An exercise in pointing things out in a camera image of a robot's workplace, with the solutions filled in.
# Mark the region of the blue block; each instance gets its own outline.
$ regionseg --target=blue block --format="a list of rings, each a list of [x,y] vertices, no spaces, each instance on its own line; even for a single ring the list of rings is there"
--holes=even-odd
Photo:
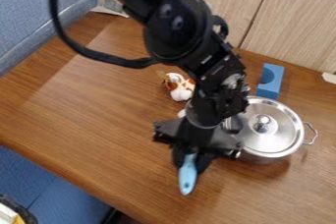
[[[284,67],[265,63],[262,69],[261,84],[257,86],[256,95],[278,99],[284,73]]]
[[[99,224],[111,207],[57,179],[28,209],[38,224]]]

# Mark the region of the stainless steel pot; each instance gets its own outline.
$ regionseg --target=stainless steel pot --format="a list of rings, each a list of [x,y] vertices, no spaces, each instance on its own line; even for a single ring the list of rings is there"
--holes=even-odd
[[[270,163],[297,151],[302,144],[312,145],[318,137],[311,123],[303,122],[286,105],[264,97],[249,96],[250,106],[224,122],[229,130],[241,129],[232,137],[244,145],[241,160]],[[305,139],[305,125],[314,133]]]

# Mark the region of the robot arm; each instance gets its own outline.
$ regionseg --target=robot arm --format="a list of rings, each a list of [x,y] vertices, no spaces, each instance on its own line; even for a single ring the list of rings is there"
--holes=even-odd
[[[58,0],[50,1],[50,13],[59,36],[76,52],[93,60],[142,69],[155,63],[178,66],[196,81],[186,117],[154,124],[154,140],[173,146],[180,168],[183,157],[196,153],[196,168],[204,171],[213,158],[236,158],[242,145],[221,123],[244,112],[249,87],[245,66],[225,41],[228,27],[213,16],[203,0],[120,0],[125,11],[143,24],[145,47],[150,58],[125,59],[97,52],[67,36],[58,19]],[[214,26],[220,26],[215,32]]]
[[[203,0],[120,1],[143,24],[151,58],[180,67],[196,81],[191,105],[197,124],[216,126],[245,110],[245,67],[224,41],[225,22],[213,17]],[[213,31],[214,25],[221,26],[220,34]]]

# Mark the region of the wooden table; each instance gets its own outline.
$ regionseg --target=wooden table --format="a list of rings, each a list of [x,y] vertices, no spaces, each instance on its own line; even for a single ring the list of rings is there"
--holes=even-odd
[[[140,26],[114,19],[90,44],[129,58],[146,56]],[[134,71],[81,56],[35,54],[0,81],[0,141],[140,222],[336,223],[336,85],[320,73],[238,50],[251,94],[264,62],[286,67],[280,101],[320,132],[270,165],[218,159],[182,196],[167,145],[152,122],[175,118],[155,71]]]

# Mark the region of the screw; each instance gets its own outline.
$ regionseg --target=screw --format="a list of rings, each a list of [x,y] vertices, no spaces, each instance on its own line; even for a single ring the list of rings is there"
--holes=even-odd
[[[172,6],[170,4],[164,4],[160,9],[160,18],[169,18],[172,15]]]
[[[172,30],[180,30],[182,26],[183,26],[183,18],[181,16],[175,17],[172,22]]]

